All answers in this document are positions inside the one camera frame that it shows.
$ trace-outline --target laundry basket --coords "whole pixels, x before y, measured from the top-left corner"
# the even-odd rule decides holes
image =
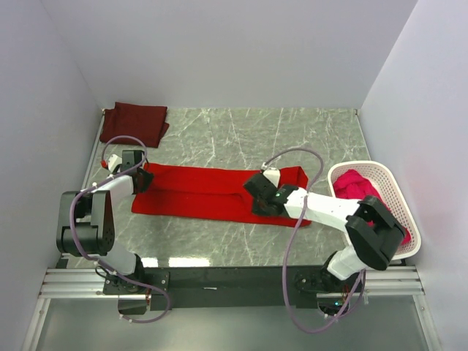
[[[346,173],[348,170],[357,170],[364,178],[370,180],[374,188],[379,192],[383,202],[389,207],[392,214],[398,221],[407,228],[411,234],[411,241],[401,245],[395,256],[394,260],[401,260],[403,258],[411,257],[419,251],[421,246],[421,236],[416,227],[415,220],[412,218],[410,209],[403,194],[396,183],[395,178],[391,171],[386,166],[373,161],[354,161],[343,162],[334,165],[328,172],[328,185],[332,196],[335,197],[333,190],[333,183],[335,180]],[[345,233],[348,244],[351,244],[350,237]]]

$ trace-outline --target marble surface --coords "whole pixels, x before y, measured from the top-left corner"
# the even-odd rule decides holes
[[[367,160],[358,117],[351,109],[206,108],[169,109],[170,128],[159,148],[150,148],[150,162],[169,165],[258,169],[278,151],[295,146],[313,148],[325,160],[325,170],[313,191],[329,195],[327,174],[336,163]],[[88,183],[105,178],[100,165],[103,144],[94,155]],[[106,157],[132,146],[110,146]],[[304,152],[288,153],[276,167],[300,165],[309,179],[319,162]],[[263,224],[216,222],[173,216],[146,216],[130,210],[125,199],[114,214],[117,240],[138,253],[146,266],[280,265],[291,228]],[[344,248],[337,230],[314,223],[295,239],[290,264],[322,264]],[[72,257],[69,268],[90,267]]]

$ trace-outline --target folded towel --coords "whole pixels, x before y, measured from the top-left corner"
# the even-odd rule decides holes
[[[99,137],[103,143],[118,135],[137,137],[151,148],[157,148],[159,141],[169,128],[166,121],[167,107],[138,106],[116,102],[112,110],[105,111],[102,133]],[[139,145],[130,139],[118,139],[114,143]]]

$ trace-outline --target wall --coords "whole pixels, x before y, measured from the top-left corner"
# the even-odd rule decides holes
[[[420,0],[361,112],[421,231],[415,262],[444,350],[468,342],[467,13],[466,1]]]
[[[0,350],[19,350],[99,109],[39,1],[2,2],[0,42]]]
[[[416,0],[42,0],[102,107],[360,107]]]

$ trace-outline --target red towel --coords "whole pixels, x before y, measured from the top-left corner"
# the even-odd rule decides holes
[[[137,194],[132,212],[201,219],[215,219],[255,224],[294,227],[297,219],[257,216],[252,213],[254,199],[243,188],[258,170],[220,170],[149,164],[153,182],[144,193]],[[280,186],[306,187],[307,176],[301,167],[281,169]]]
[[[333,190],[335,191],[335,196],[339,197],[340,199],[362,200],[367,195],[374,195],[378,197],[380,201],[382,201],[380,194],[372,186],[371,182],[368,179],[365,179],[356,170],[348,170],[345,174],[339,176],[335,183],[333,183]],[[407,233],[404,236],[401,245],[411,241],[410,232],[406,228],[405,230]]]
[[[169,128],[166,121],[167,107],[138,106],[116,102],[112,110],[106,110],[102,133],[103,143],[118,135],[137,137],[150,148],[157,148]],[[139,145],[130,139],[118,139],[115,144]]]

